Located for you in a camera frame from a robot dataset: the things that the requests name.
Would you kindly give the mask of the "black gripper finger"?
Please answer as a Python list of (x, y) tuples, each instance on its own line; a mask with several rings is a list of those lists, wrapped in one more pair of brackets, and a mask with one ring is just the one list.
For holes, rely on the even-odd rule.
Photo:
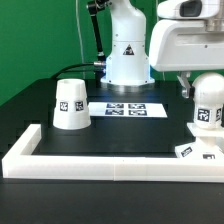
[(177, 75), (177, 78), (182, 86), (182, 96), (184, 98), (190, 97), (191, 85), (188, 81), (188, 79), (190, 78), (190, 75), (191, 73), (189, 71), (181, 71)]

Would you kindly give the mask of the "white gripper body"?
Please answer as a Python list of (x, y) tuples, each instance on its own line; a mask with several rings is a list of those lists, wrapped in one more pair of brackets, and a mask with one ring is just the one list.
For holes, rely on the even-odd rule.
[(224, 69), (224, 32), (202, 20), (160, 20), (153, 28), (150, 65), (160, 72)]

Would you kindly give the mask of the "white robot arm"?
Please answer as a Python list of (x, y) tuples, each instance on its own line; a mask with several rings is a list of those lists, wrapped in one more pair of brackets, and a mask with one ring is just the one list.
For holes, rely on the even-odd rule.
[(112, 52), (102, 84), (118, 91), (137, 91), (154, 82), (150, 71), (179, 73), (182, 94), (194, 88), (190, 73), (224, 69), (224, 0), (165, 0), (160, 20), (145, 42), (146, 17), (129, 0), (109, 0)]

